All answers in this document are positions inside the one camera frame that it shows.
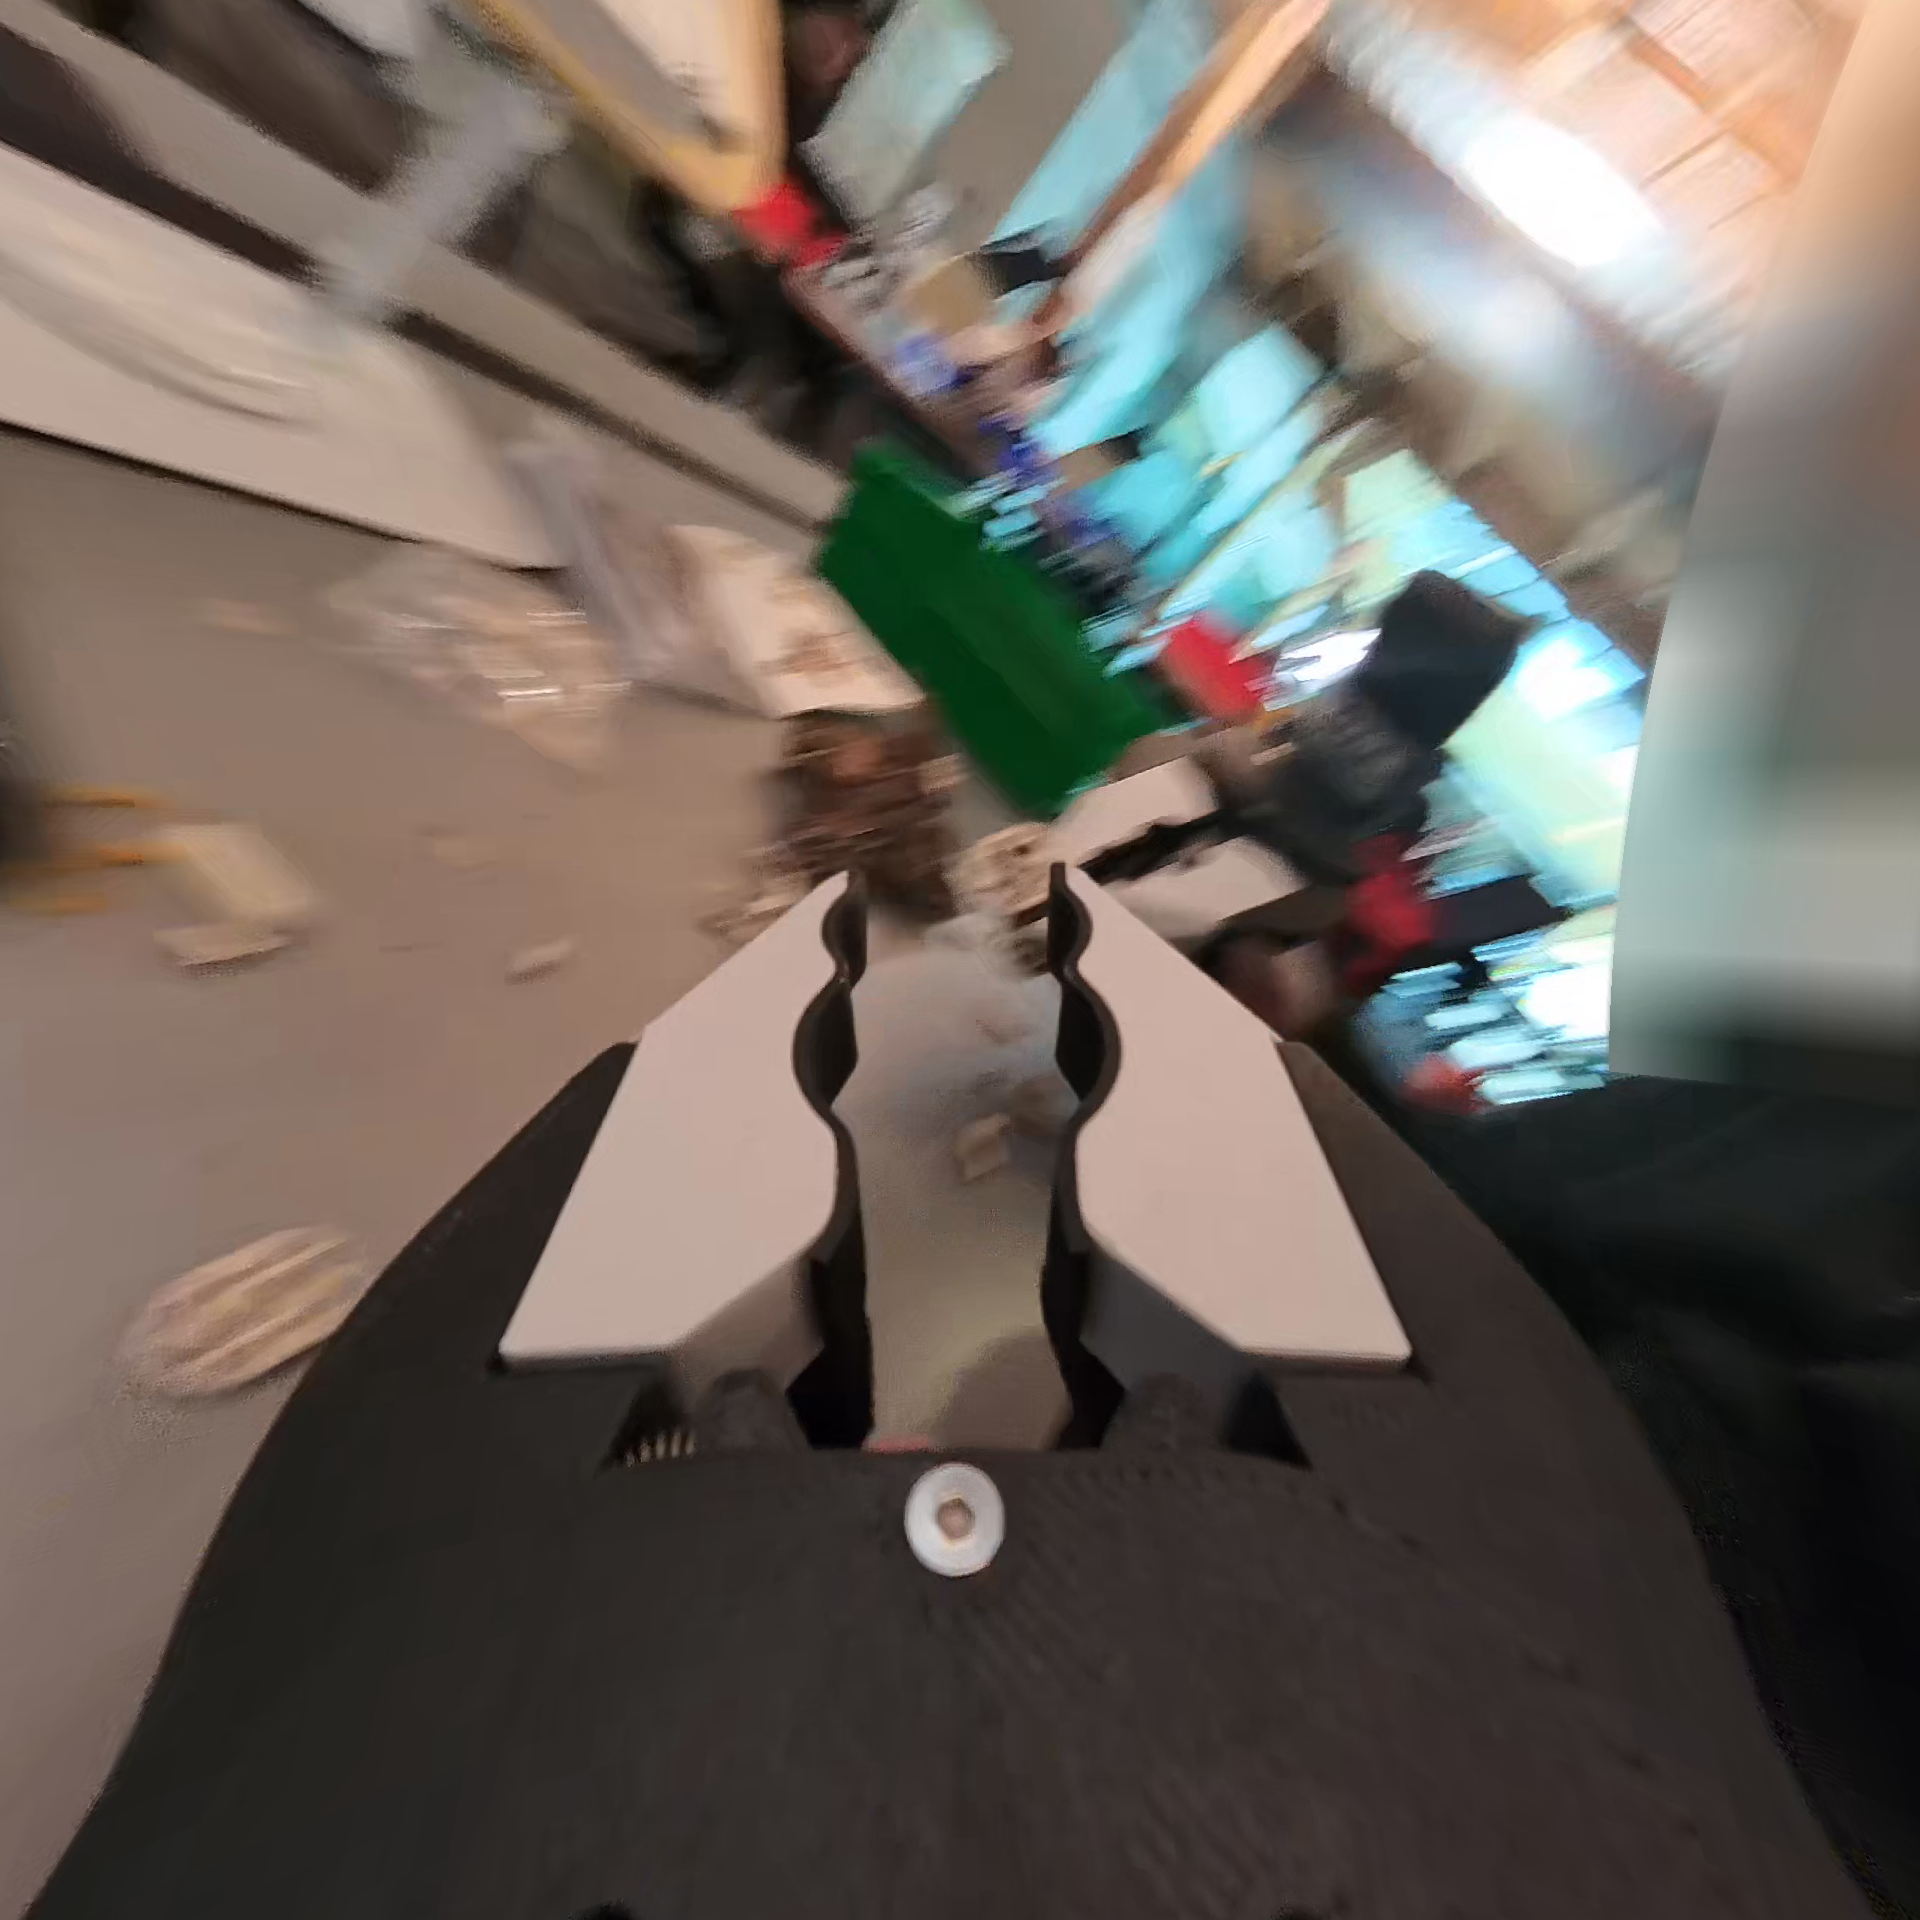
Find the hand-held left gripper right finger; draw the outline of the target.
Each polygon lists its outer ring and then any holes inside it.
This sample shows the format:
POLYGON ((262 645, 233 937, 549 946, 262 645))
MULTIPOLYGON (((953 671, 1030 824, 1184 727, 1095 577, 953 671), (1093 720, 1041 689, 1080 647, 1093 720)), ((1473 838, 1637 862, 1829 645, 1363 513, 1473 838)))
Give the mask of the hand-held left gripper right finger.
POLYGON ((1047 878, 1054 1063, 1045 1333, 1067 1438, 1155 1381, 1280 1444, 1280 1374, 1405 1376, 1414 1342, 1278 1036, 1081 869, 1047 878))

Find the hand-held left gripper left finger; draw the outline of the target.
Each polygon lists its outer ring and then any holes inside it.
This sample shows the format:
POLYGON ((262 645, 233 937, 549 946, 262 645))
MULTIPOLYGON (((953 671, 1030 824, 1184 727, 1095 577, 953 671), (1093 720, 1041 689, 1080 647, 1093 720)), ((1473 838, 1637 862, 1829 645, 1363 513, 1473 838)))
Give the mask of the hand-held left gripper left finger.
POLYGON ((864 884, 806 890, 650 1022, 499 1338, 512 1374, 638 1365, 678 1412, 770 1378, 819 1449, 874 1431, 858 1150, 864 884))

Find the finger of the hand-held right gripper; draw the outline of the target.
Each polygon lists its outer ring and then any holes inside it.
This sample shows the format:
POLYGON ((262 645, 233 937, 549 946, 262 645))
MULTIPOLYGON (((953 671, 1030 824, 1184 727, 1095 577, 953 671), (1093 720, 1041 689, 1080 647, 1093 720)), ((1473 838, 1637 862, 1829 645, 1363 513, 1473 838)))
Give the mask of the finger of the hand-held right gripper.
POLYGON ((1118 902, 1175 946, 1235 933, 1311 940, 1338 922, 1338 888, 1251 838, 1143 838, 1118 849, 1118 902))
POLYGON ((1167 758, 1074 800, 1050 824, 1050 866, 1128 884, 1189 866, 1221 840, 1209 772, 1194 758, 1167 758))

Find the wooden model buggy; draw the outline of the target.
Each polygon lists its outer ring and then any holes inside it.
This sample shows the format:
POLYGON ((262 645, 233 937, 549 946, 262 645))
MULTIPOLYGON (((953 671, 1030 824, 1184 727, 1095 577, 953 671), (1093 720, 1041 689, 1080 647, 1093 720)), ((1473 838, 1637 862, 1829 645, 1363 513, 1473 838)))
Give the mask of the wooden model buggy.
POLYGON ((770 873, 806 886, 851 873, 914 922, 951 921, 960 774, 921 705, 789 717, 774 772, 770 873))

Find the red plastic bin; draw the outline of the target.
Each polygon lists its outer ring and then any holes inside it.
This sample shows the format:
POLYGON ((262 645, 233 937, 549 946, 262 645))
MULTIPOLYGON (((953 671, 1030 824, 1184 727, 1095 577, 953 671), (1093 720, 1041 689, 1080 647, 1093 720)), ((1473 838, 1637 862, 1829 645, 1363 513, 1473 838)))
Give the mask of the red plastic bin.
POLYGON ((747 252, 778 272, 822 269, 849 245, 847 229, 794 176, 734 208, 729 218, 747 252))
POLYGON ((1241 652, 1241 638, 1216 615, 1194 609, 1160 636, 1155 671, 1202 725, 1255 725, 1267 714, 1270 670, 1241 652))

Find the green plastic bin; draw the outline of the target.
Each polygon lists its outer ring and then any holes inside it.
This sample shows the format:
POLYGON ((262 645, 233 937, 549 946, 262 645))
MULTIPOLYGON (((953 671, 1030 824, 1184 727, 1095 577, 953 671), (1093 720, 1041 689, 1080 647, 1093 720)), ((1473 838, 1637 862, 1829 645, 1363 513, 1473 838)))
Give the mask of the green plastic bin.
POLYGON ((1106 662, 1065 586, 993 544, 942 474, 889 441, 856 452, 817 569, 1026 818, 1057 818, 1183 722, 1142 668, 1106 662))

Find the assembly instruction booklet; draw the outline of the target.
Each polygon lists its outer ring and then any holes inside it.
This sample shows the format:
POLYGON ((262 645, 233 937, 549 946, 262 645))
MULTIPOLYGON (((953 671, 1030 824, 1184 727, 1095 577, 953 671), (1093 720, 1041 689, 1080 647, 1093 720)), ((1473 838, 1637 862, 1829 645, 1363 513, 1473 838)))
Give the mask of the assembly instruction booklet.
POLYGON ((721 525, 664 519, 586 444, 521 439, 507 461, 629 684, 776 722, 923 705, 840 592, 799 559, 721 525))

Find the small spoked wooden disc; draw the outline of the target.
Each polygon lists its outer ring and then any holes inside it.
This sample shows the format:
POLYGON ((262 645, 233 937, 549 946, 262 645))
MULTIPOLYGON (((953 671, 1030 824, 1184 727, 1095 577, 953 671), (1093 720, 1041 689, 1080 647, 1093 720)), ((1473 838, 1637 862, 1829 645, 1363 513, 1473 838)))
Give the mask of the small spoked wooden disc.
POLYGON ((129 1325, 126 1376, 169 1401, 230 1397, 330 1342, 374 1277, 344 1231, 263 1233, 155 1288, 129 1325))

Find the small cream cylinder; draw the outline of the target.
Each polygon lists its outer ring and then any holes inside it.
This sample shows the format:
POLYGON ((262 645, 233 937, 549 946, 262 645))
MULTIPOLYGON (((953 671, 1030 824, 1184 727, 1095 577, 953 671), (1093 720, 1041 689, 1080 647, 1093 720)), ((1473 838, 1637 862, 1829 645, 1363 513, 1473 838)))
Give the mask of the small cream cylinder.
POLYGON ((169 824, 151 852, 209 921, 293 934, 320 914, 317 886, 248 823, 169 824))

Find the clear plastic bag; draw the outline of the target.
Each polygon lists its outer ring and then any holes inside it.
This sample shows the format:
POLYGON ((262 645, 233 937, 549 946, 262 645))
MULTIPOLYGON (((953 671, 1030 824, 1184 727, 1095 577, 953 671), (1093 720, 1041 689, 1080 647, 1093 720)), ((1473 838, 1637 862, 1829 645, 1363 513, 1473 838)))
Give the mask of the clear plastic bag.
POLYGON ((407 544, 327 589, 341 647, 574 774, 609 756, 629 677, 547 577, 407 544))

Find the person's black-clothed body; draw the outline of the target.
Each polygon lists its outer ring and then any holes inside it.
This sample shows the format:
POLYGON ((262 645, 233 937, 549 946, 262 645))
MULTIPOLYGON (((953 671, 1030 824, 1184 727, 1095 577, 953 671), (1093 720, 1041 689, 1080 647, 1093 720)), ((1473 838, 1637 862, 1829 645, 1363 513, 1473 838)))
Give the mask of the person's black-clothed body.
POLYGON ((1400 1127, 1639 1415, 1835 1853, 1915 1914, 1915 1105, 1623 1076, 1400 1127))

